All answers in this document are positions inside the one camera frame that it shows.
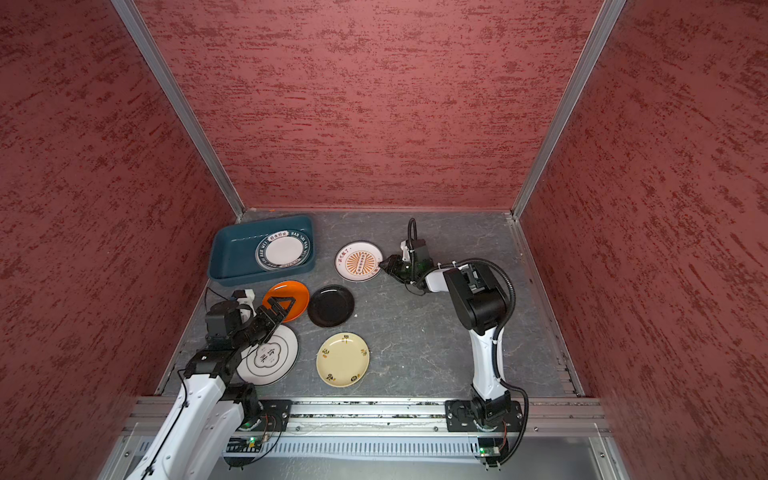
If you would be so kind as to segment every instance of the black plate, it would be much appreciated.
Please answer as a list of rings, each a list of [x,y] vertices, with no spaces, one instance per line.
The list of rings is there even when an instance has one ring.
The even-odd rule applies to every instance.
[[[352,292],[340,285],[328,285],[312,295],[306,313],[312,323],[328,328],[347,321],[354,310]]]

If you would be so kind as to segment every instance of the white plate with orange sunburst design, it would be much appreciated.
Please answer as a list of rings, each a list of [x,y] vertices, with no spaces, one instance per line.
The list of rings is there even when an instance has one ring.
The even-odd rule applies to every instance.
[[[365,340],[341,332],[328,338],[317,352],[317,373],[330,386],[350,386],[366,373],[370,360]]]
[[[351,282],[371,280],[381,270],[382,251],[370,242],[352,242],[336,254],[336,271]]]

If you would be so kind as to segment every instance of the plate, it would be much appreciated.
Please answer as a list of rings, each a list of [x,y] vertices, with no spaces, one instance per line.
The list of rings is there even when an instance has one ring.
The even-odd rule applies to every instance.
[[[354,333],[337,333],[317,352],[317,373],[330,386],[350,386],[365,375],[370,360],[365,340]]]
[[[381,270],[382,251],[370,242],[352,242],[336,254],[336,271],[345,280],[365,282]]]
[[[280,325],[267,343],[245,349],[237,374],[245,382],[265,386],[282,379],[296,363],[299,343],[296,334]]]
[[[270,288],[270,291],[267,292],[266,295],[264,295],[263,300],[261,300],[261,304],[266,308],[270,308],[270,303],[268,300],[273,296],[292,296],[296,299],[296,302],[293,304],[293,307],[291,307],[290,311],[288,312],[288,316],[285,320],[283,320],[283,323],[297,319],[302,313],[304,313],[306,307],[310,304],[310,291],[306,288],[306,286],[304,286],[303,283],[296,282],[295,280],[280,282]],[[286,309],[290,305],[290,301],[287,300],[285,302],[280,302],[280,305]]]
[[[355,298],[352,292],[340,285],[328,285],[312,295],[306,314],[315,325],[330,328],[347,321],[353,311]]]
[[[256,261],[265,270],[299,265],[310,256],[310,238],[298,230],[281,230],[259,242]]]

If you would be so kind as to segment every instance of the red wall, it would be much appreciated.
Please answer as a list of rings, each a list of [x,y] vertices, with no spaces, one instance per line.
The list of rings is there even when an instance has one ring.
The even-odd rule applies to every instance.
[[[768,5],[628,2],[524,212],[633,478],[768,478]]]
[[[601,0],[137,0],[248,207],[508,209]]]
[[[94,478],[233,214],[109,2],[0,31],[0,478]]]

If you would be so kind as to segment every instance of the blue plastic bin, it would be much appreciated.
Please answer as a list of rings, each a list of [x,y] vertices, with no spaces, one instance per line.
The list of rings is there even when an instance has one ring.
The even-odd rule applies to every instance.
[[[281,230],[300,230],[310,239],[306,262],[282,270],[264,270],[256,261],[256,248],[264,237]],[[274,280],[315,268],[315,239],[307,215],[270,218],[224,227],[216,233],[208,262],[208,278],[223,286]]]

